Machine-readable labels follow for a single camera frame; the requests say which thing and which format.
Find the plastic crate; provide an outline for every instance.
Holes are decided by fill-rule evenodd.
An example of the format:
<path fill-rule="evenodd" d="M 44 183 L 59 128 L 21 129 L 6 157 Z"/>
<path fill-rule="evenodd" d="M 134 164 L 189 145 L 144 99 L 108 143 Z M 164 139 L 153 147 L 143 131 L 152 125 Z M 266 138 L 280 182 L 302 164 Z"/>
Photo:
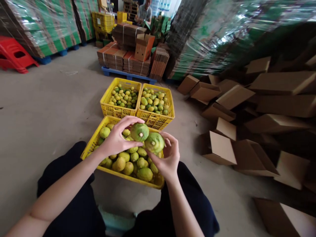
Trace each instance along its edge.
<path fill-rule="evenodd" d="M 142 95 L 143 89 L 145 87 L 149 90 L 153 89 L 155 93 L 158 91 L 165 93 L 166 97 L 168 98 L 168 103 L 166 103 L 167 105 L 169 105 L 169 114 L 168 115 L 160 115 L 160 114 L 156 114 L 155 112 L 149 112 L 149 111 L 140 109 L 139 108 L 139 106 L 141 104 L 140 99 L 139 99 L 139 103 L 137 106 L 137 117 L 144 120 L 148 127 L 161 131 L 169 123 L 171 123 L 172 120 L 175 118 L 171 90 L 169 90 L 168 88 L 154 86 L 154 85 L 144 83 L 142 90 L 141 90 L 141 93 L 139 95 Z"/>
<path fill-rule="evenodd" d="M 123 89 L 130 89 L 131 87 L 134 87 L 135 90 L 139 92 L 135 109 L 123 108 L 117 105 L 108 104 L 112 96 L 112 91 L 118 84 L 121 84 Z M 102 96 L 100 100 L 103 115 L 113 116 L 120 119 L 124 118 L 126 115 L 136 116 L 137 108 L 141 100 L 141 93 L 140 93 L 141 89 L 142 89 L 142 84 L 139 82 L 130 81 L 130 80 L 122 79 L 122 78 L 114 78 L 111 85 L 108 87 L 108 89 L 106 90 L 106 92 L 104 93 L 104 95 Z"/>
<path fill-rule="evenodd" d="M 95 29 L 105 32 L 112 32 L 115 24 L 115 18 L 113 15 L 99 12 L 92 12 L 92 21 Z"/>
<path fill-rule="evenodd" d="M 106 127 L 106 125 L 108 123 L 117 124 L 120 120 L 121 120 L 120 118 L 115 118 L 112 116 L 104 117 L 104 119 L 102 120 L 102 122 L 98 126 L 97 130 L 94 132 L 92 138 L 88 142 L 88 144 L 87 144 L 86 148 L 84 149 L 83 153 L 81 154 L 80 158 L 82 160 L 84 160 L 89 153 L 93 152 L 94 147 L 97 146 L 97 142 L 98 142 L 98 139 L 100 137 L 99 132 L 102 128 Z M 150 132 L 158 132 L 157 130 L 152 129 L 152 128 L 149 128 L 149 131 Z M 146 186 L 156 188 L 156 189 L 162 189 L 164 186 L 164 183 L 165 183 L 165 180 L 164 180 L 162 175 L 154 176 L 154 183 L 148 183 L 148 182 L 142 181 L 140 179 L 133 178 L 131 176 L 127 176 L 127 175 L 124 175 L 122 173 L 119 173 L 119 172 L 116 172 L 113 170 L 109 170 L 109 169 L 104 168 L 102 166 L 98 166 L 97 169 L 104 171 L 104 172 L 107 172 L 107 173 L 110 173 L 110 174 L 113 174 L 113 175 L 116 175 L 118 177 L 130 180 L 130 181 L 133 181 L 135 183 L 139 183 L 139 184 L 146 185 Z"/>
<path fill-rule="evenodd" d="M 127 21 L 127 13 L 125 12 L 118 12 L 118 24 Z"/>

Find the hand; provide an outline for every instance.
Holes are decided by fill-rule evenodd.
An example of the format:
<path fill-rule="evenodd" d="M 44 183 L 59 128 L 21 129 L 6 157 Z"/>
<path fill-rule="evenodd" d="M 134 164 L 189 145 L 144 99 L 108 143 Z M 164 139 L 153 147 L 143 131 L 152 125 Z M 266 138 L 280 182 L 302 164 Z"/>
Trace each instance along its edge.
<path fill-rule="evenodd" d="M 134 123 L 145 123 L 144 120 L 135 116 L 125 116 L 118 122 L 110 132 L 109 136 L 105 139 L 102 145 L 96 150 L 102 152 L 107 156 L 119 154 L 129 148 L 136 146 L 143 146 L 143 143 L 136 141 L 127 141 L 123 138 L 122 132 L 126 127 Z"/>
<path fill-rule="evenodd" d="M 178 163 L 180 160 L 178 140 L 166 132 L 160 132 L 160 135 L 165 139 L 164 159 L 157 157 L 154 153 L 146 150 L 148 156 L 152 159 L 161 175 L 167 182 L 172 182 L 177 179 Z"/>

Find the floor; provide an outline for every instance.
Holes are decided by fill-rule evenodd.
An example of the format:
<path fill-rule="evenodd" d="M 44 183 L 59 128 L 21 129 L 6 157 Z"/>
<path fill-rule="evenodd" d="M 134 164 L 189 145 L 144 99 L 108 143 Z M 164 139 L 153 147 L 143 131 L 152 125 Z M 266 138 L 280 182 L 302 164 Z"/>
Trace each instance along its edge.
<path fill-rule="evenodd" d="M 89 141 L 101 122 L 99 101 L 113 77 L 102 74 L 96 51 L 92 44 L 80 47 L 46 66 L 29 68 L 25 75 L 0 71 L 0 236 L 35 201 L 45 167 L 75 142 Z M 280 190 L 287 187 L 200 156 L 195 141 L 207 131 L 208 121 L 194 101 L 171 90 L 176 118 L 165 131 L 179 140 L 181 160 L 215 210 L 221 227 L 217 236 L 270 236 L 251 197 L 283 200 L 286 192 Z M 159 190 L 99 170 L 95 177 L 96 201 L 109 212 L 140 212 L 160 199 Z"/>

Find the gray shirt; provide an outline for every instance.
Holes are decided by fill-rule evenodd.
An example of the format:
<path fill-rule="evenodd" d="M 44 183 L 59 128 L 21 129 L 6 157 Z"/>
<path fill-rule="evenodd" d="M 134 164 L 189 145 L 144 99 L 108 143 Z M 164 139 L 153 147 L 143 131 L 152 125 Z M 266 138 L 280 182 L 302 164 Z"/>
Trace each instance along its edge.
<path fill-rule="evenodd" d="M 147 10 L 145 10 L 145 4 L 140 5 L 137 12 L 138 18 L 145 21 L 150 21 L 151 15 L 152 15 L 152 9 L 151 7 L 148 7 Z"/>

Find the dark pants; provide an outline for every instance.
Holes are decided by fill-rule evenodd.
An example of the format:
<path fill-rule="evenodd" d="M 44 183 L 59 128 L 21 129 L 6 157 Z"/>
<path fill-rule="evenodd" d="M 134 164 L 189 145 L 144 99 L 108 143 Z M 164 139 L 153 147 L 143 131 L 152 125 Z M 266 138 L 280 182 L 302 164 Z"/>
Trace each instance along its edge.
<path fill-rule="evenodd" d="M 65 155 L 51 162 L 38 181 L 39 197 L 53 183 L 81 162 L 80 155 L 86 147 L 85 142 L 77 142 Z M 199 184 L 180 162 L 178 176 L 184 194 L 205 236 L 213 236 L 219 231 L 212 206 L 203 194 Z M 51 223 L 44 237 L 58 236 L 105 236 L 105 224 L 94 200 L 91 183 L 92 174 L 66 209 Z M 175 236 L 168 187 L 161 190 L 161 199 L 157 206 L 141 212 L 135 226 L 124 236 Z"/>

